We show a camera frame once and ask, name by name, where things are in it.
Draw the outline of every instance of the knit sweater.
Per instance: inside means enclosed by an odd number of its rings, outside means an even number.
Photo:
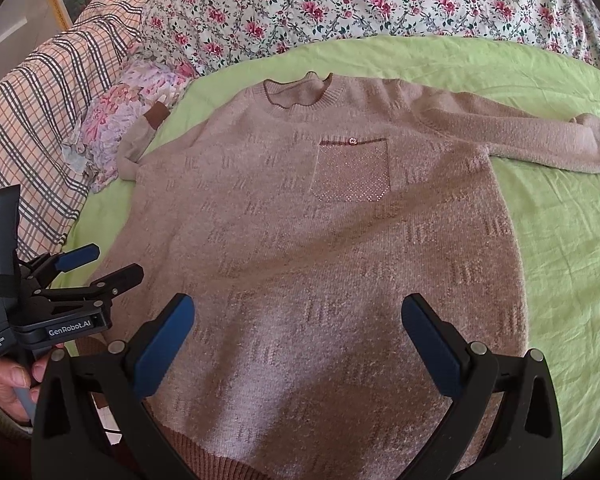
[[[442,419],[400,323],[420,292],[467,340],[523,354],[522,266],[489,156],[600,172],[600,120],[468,93],[315,74],[240,92],[140,158],[96,272],[144,267],[107,340],[176,292],[196,323],[151,410],[203,480],[396,478]],[[493,420],[464,458],[474,460]]]

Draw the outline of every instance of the human hand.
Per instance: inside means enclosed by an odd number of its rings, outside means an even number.
[[[64,347],[64,344],[56,345],[56,348],[62,347]],[[33,364],[31,373],[33,378],[38,382],[42,382],[50,355],[51,352]],[[16,422],[28,422],[29,415],[27,415],[27,412],[22,407],[22,404],[18,400],[13,389],[29,388],[30,385],[31,378],[23,366],[11,359],[5,357],[0,358],[0,408]],[[40,386],[32,388],[29,395],[33,402],[38,402]]]

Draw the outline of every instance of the plaid blanket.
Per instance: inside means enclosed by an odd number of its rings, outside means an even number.
[[[106,91],[140,37],[146,0],[93,0],[77,23],[0,82],[0,187],[22,185],[18,256],[59,249],[88,194],[61,143]]]

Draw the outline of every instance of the chest pocket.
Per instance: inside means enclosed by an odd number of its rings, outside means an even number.
[[[311,191],[323,202],[376,202],[391,189],[386,139],[323,140]]]

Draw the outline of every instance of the ribbed neckline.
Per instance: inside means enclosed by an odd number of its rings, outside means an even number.
[[[311,105],[293,104],[290,107],[284,107],[273,103],[269,97],[270,94],[278,93],[285,88],[291,88],[311,80],[321,81],[324,85],[322,95]],[[317,73],[308,72],[302,79],[290,83],[279,83],[273,81],[273,79],[265,79],[263,82],[251,87],[251,97],[254,103],[267,114],[277,118],[291,119],[307,117],[326,110],[338,102],[343,89],[344,78],[342,76],[330,73],[325,79],[321,80]]]

